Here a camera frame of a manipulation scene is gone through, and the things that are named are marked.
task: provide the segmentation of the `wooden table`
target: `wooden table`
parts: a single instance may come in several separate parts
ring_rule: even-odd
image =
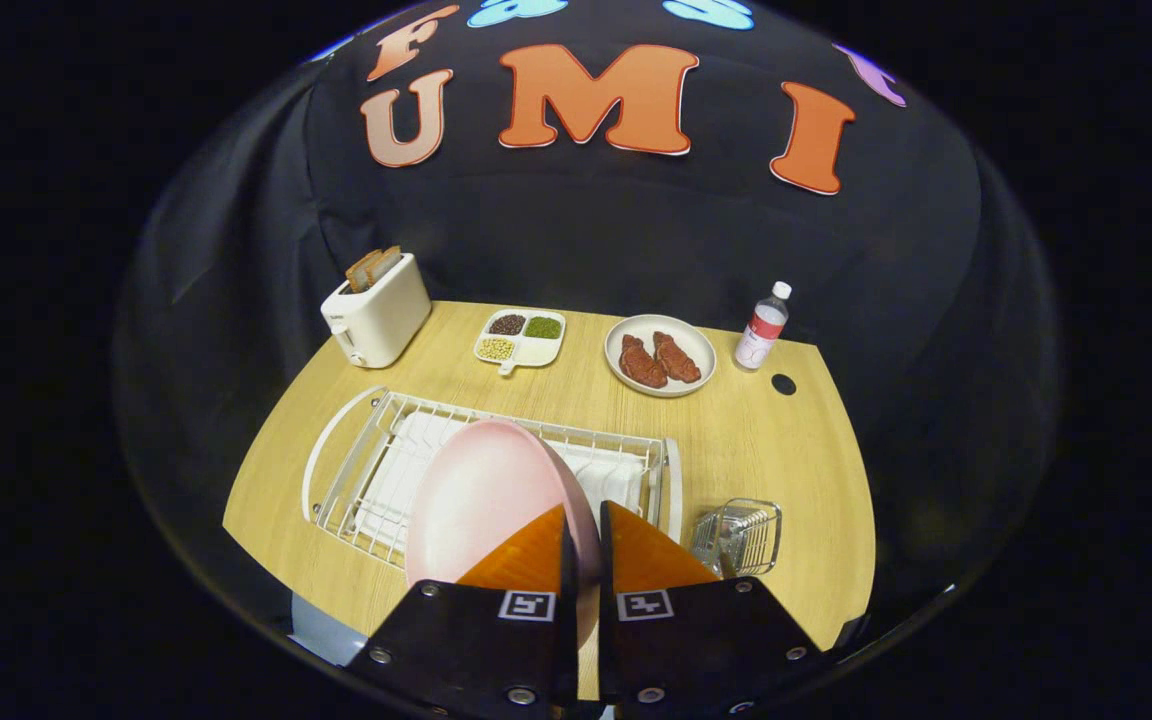
[[[647,438],[675,438],[684,477],[684,536],[733,497],[778,502],[780,559],[759,579],[823,650],[867,608],[874,577],[874,520],[851,423],[817,348],[776,341],[758,373],[732,364],[740,334],[702,329],[718,351],[707,386],[684,397],[651,397],[612,373],[602,343],[620,318],[567,313],[562,350],[544,367],[511,377],[472,355],[500,306],[435,302],[397,363],[349,365],[329,340],[279,400],[248,450],[225,507],[223,528],[306,601],[370,635],[406,592],[401,570],[303,520],[301,479],[326,423],[349,397],[380,384],[417,397],[548,423]],[[786,396],[771,378],[783,373]],[[311,483],[321,497],[367,415],[357,407],[324,445]],[[579,697],[598,698],[594,637],[581,649]]]

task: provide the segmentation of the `white plate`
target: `white plate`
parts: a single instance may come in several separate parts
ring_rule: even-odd
[[[700,370],[700,379],[696,382],[682,382],[676,381],[676,379],[669,378],[666,386],[662,388],[647,387],[643,382],[631,381],[630,377],[621,370],[621,338],[626,334],[631,334],[631,336],[638,338],[643,341],[644,350],[647,355],[655,354],[655,341],[652,340],[652,334],[654,332],[662,332],[673,336],[673,341],[679,343],[682,351],[687,356],[691,357],[691,362],[696,364],[696,367]],[[718,369],[718,355],[714,353],[714,346],[710,343],[708,338],[703,336],[703,334],[695,327],[677,318],[670,318],[667,314],[636,314],[632,318],[626,318],[621,323],[616,323],[616,327],[612,328],[612,332],[607,333],[607,342],[604,343],[605,355],[607,355],[607,364],[612,367],[612,372],[616,373],[617,378],[621,378],[621,382],[627,384],[638,392],[646,393],[646,395],[654,395],[658,397],[680,397],[687,395],[687,393],[697,392],[708,379],[714,377],[714,370]]]
[[[492,328],[492,323],[497,323],[498,318],[503,318],[507,314],[522,314],[522,329],[518,331],[518,334],[490,333],[488,328]],[[525,334],[522,334],[526,332],[526,324],[531,323],[532,318],[558,320],[558,338],[528,338]],[[550,313],[550,311],[545,310],[529,310],[524,306],[507,306],[505,310],[495,311],[488,318],[488,321],[483,324],[483,331],[479,332],[479,336],[473,341],[473,356],[479,361],[484,361],[484,363],[498,363],[500,365],[500,374],[508,376],[516,365],[540,367],[553,363],[554,357],[558,357],[558,348],[563,344],[564,334],[567,334],[567,320],[559,313]],[[493,357],[480,355],[479,346],[486,338],[501,338],[511,342],[511,355],[506,357],[506,359],[493,359]]]

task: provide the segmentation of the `plastic bottle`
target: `plastic bottle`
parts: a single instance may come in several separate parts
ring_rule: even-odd
[[[794,288],[778,282],[772,287],[772,296],[759,300],[758,305],[755,305],[755,316],[745,326],[745,334],[742,334],[732,357],[736,361],[736,366],[746,373],[753,373],[763,366],[773,343],[781,336],[785,324],[790,319],[790,311],[785,306],[785,302],[790,298],[790,290]]]

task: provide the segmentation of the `pink plate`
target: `pink plate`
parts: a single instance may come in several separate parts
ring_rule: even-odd
[[[581,579],[577,647],[594,628],[600,558],[585,493],[562,457],[510,420],[476,420],[430,462],[407,529],[407,584],[454,583],[479,560],[562,503]]]

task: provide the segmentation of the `utensil holder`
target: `utensil holder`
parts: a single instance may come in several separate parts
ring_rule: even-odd
[[[691,533],[691,555],[722,578],[767,573],[780,548],[781,507],[748,497],[707,511]],[[723,555],[730,561],[726,571]]]

